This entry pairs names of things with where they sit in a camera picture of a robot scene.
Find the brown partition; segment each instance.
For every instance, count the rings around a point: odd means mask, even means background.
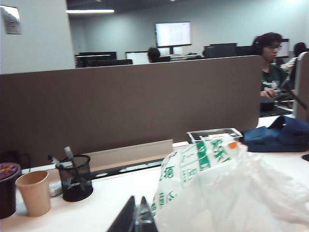
[[[2,75],[0,151],[27,152],[37,166],[68,145],[78,154],[251,129],[261,65],[250,56]]]

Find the dark cup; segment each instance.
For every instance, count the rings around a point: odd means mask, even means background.
[[[19,164],[0,163],[0,219],[7,218],[16,211],[15,180],[19,176]]]
[[[74,156],[73,160],[62,159],[56,168],[59,170],[63,199],[77,202],[93,192],[89,167],[90,157]]]

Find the hand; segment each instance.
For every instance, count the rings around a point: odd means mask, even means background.
[[[260,92],[260,95],[262,97],[267,97],[267,98],[273,98],[275,97],[277,94],[275,93],[275,91],[272,88],[267,88],[264,91]]]

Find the white desk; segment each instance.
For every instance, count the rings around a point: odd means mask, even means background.
[[[276,116],[260,118],[259,126],[270,125]],[[285,172],[309,188],[309,162],[303,153],[265,153],[263,159],[277,170]],[[158,186],[160,168],[132,172],[93,181],[94,191],[86,199],[69,203],[62,196],[52,198],[51,210],[41,217],[28,217],[17,195],[16,213],[1,220],[3,232],[103,232],[112,224],[131,195],[136,204],[145,196],[151,204]]]

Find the mesh pen holder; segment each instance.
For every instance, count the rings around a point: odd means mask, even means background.
[[[56,168],[59,170],[63,199],[77,202],[87,198],[93,192],[89,168],[90,157],[74,156],[73,161],[62,159]]]

